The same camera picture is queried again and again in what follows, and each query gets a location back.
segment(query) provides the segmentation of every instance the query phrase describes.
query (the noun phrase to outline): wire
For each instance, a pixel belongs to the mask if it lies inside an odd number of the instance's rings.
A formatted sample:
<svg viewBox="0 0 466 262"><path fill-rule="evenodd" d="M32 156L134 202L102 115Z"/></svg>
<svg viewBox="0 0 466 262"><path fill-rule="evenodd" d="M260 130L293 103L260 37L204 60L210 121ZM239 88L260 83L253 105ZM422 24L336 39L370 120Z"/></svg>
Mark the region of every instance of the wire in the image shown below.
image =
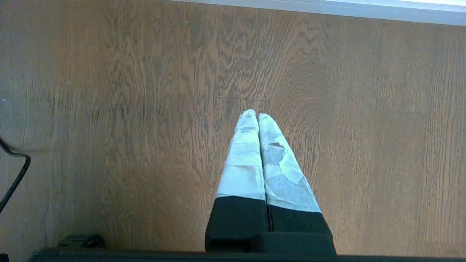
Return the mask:
<svg viewBox="0 0 466 262"><path fill-rule="evenodd" d="M8 201L10 200L11 196L13 195L14 191L20 184L21 180L24 177L24 174L26 173L27 169L29 168L29 164L31 164L31 157L26 154L19 154L19 153L13 153L11 150L8 148L8 146L1 140L0 138L0 147L10 156L12 157L19 157L19 158L25 158L26 161L24 162L23 168L21 168L20 173L14 180L13 184L11 185L10 189L8 189L7 193L3 197L3 199L0 202L0 213L2 212L3 208L7 205Z"/></svg>

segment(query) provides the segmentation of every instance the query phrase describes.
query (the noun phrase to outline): wooden floor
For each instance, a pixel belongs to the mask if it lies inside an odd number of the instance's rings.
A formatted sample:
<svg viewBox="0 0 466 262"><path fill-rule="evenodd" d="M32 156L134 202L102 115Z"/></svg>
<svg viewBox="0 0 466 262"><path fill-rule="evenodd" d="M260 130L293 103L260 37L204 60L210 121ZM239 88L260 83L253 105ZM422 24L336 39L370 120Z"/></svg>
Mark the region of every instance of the wooden floor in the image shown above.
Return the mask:
<svg viewBox="0 0 466 262"><path fill-rule="evenodd" d="M466 27L157 0L0 3L0 215L25 261L70 233L203 250L239 114L268 112L340 254L466 256ZM0 193L22 165L0 153Z"/></svg>

